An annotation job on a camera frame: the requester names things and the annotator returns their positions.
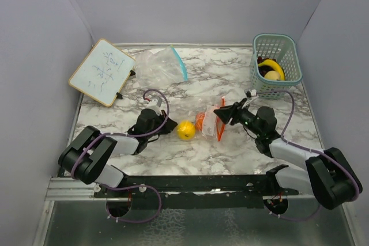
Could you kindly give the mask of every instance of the gray wall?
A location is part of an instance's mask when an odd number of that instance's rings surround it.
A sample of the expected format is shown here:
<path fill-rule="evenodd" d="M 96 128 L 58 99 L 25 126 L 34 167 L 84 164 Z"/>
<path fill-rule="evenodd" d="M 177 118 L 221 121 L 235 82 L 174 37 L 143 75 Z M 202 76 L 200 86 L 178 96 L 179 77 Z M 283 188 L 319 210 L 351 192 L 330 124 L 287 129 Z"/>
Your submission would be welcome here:
<path fill-rule="evenodd" d="M 95 39 L 114 43 L 251 43 L 262 32 L 297 40 L 320 0 L 75 0 Z"/>
<path fill-rule="evenodd" d="M 68 0 L 0 0 L 0 245 L 31 245 L 91 38 Z"/>
<path fill-rule="evenodd" d="M 363 183 L 356 209 L 369 239 L 368 15 L 368 0 L 322 0 L 298 50 L 323 142 L 344 151 Z"/>

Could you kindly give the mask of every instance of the small whiteboard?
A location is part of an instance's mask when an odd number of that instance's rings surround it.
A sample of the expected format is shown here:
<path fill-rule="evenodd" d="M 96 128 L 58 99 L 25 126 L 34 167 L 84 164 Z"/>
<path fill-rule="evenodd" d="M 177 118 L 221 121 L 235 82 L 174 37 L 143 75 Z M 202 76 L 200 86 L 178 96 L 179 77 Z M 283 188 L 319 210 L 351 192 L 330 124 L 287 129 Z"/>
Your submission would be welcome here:
<path fill-rule="evenodd" d="M 110 107 L 134 67 L 134 59 L 100 39 L 69 79 L 69 85 Z"/>

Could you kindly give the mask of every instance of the basket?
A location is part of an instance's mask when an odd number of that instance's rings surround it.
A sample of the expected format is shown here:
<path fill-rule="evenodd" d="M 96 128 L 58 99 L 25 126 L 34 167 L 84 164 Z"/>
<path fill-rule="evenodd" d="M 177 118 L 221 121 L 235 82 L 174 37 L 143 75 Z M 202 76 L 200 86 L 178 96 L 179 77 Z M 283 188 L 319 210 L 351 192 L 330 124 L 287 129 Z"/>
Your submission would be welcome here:
<path fill-rule="evenodd" d="M 267 80 L 260 75 L 257 57 L 276 59 L 283 68 L 285 81 Z M 251 77 L 257 92 L 289 90 L 302 80 L 302 72 L 296 53 L 296 44 L 289 36 L 278 34 L 260 34 L 254 38 L 253 57 L 251 58 Z M 283 92 L 261 94 L 260 98 L 280 99 Z"/>

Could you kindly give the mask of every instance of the white marble surface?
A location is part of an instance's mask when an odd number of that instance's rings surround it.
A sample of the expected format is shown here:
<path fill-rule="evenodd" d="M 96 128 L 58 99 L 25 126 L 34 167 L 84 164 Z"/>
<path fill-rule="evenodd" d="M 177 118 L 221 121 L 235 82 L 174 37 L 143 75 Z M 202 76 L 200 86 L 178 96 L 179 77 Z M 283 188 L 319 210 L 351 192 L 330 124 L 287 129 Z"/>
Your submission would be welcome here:
<path fill-rule="evenodd" d="M 124 51 L 135 56 L 144 49 Z M 220 99 L 226 95 L 226 104 L 232 104 L 244 97 L 244 89 L 251 87 L 251 48 L 177 48 L 177 51 L 186 65 L 189 82 L 161 90 L 168 97 L 173 120 L 194 120 L 188 114 L 194 113 L 196 106 L 188 103 L 196 103 L 201 97 Z M 320 147 L 302 86 L 291 92 L 296 110 L 285 137 L 309 147 Z M 131 78 L 121 91 L 123 100 L 116 100 L 112 107 L 104 107 L 84 96 L 74 136 L 87 125 L 103 133 L 126 132 L 147 104 L 142 93 L 135 78 Z M 281 100 L 258 100 L 250 110 L 255 112 L 261 105 L 274 108 L 277 129 L 281 131 L 291 110 L 289 96 Z M 180 141 L 174 132 L 150 143 L 139 155 L 114 156 L 108 163 L 129 175 L 260 174 L 286 164 L 260 154 L 239 124 L 226 126 L 221 142 L 203 138 Z"/>

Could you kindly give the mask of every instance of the banana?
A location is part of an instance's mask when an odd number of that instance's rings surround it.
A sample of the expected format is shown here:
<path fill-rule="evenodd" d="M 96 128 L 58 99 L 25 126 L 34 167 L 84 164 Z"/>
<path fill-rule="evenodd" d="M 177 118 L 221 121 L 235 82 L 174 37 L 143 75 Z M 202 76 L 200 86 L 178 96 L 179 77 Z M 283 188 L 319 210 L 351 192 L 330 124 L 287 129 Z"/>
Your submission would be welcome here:
<path fill-rule="evenodd" d="M 273 60 L 265 60 L 262 63 L 258 64 L 259 67 L 261 66 L 270 66 L 273 70 L 275 70 L 276 72 L 278 72 L 281 75 L 281 79 L 282 81 L 284 81 L 284 72 L 283 69 L 280 65 L 278 65 L 277 62 L 273 61 Z"/>

